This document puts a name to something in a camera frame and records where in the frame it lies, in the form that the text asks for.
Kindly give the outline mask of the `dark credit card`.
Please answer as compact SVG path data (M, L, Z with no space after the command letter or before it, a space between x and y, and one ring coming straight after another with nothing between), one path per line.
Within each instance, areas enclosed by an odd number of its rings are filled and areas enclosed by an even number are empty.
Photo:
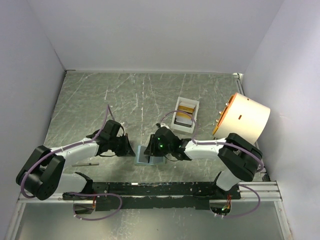
M146 146L140 145L138 150L137 163L148 165L150 163L150 156L145 154Z

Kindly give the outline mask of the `green card holder wallet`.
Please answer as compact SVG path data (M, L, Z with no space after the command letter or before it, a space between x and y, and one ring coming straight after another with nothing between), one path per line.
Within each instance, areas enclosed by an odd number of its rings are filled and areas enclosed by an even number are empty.
M156 165L164 165L166 163L165 157L161 156L149 156L144 154L144 151L147 149L144 145L139 145L137 147L136 157L134 159L134 163L136 165L142 166L156 166Z

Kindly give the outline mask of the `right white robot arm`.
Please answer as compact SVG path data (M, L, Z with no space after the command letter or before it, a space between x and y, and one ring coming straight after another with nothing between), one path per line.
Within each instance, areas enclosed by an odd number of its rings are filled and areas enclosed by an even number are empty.
M212 193L218 199L229 194L239 182L251 182L264 168L262 152L236 133L218 140L179 138L162 126L149 138L144 154L150 157L171 155L178 161L219 158L226 170L218 174Z

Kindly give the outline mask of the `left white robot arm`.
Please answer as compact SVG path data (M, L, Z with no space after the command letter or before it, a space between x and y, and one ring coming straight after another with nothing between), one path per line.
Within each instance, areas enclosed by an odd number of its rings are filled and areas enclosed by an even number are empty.
M61 147L44 145L33 150L16 177L21 194L27 199L46 200L55 192L69 193L81 199L94 194L93 180L81 172L64 173L64 169L78 161L111 151L117 157L134 157L127 134L122 136L87 136Z

